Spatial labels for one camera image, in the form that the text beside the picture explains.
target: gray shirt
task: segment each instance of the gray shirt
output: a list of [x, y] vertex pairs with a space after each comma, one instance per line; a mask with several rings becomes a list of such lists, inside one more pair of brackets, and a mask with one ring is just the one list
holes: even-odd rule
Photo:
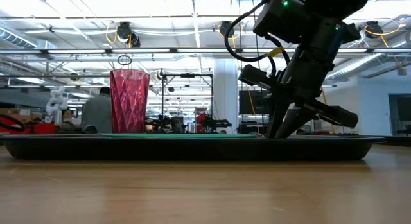
[[111, 98], [100, 94], [89, 99], [83, 106], [82, 128], [93, 125], [98, 133], [112, 133]]

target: wooden table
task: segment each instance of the wooden table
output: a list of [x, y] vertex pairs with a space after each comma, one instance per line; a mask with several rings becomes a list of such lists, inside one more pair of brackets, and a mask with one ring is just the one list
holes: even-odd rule
[[411, 148], [357, 162], [32, 162], [0, 148], [0, 223], [410, 223]]

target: white robot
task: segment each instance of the white robot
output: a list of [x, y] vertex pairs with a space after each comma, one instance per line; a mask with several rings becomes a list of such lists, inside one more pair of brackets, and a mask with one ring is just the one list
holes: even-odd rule
[[64, 87], [54, 87], [50, 92], [50, 100], [46, 105], [46, 123], [60, 124], [62, 122], [62, 110], [67, 109], [67, 98], [63, 97]]

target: tray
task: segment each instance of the tray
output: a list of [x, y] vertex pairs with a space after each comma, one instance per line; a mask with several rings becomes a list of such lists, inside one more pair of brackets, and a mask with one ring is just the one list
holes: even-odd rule
[[288, 139], [192, 138], [107, 134], [0, 136], [17, 159], [66, 160], [358, 160], [382, 137], [295, 135]]

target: white pillar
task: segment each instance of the white pillar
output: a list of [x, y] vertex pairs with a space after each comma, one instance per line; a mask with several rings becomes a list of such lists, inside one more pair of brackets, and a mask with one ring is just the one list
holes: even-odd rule
[[237, 60], [216, 59], [214, 65], [214, 119], [227, 119], [231, 128], [219, 128], [236, 134], [238, 127]]

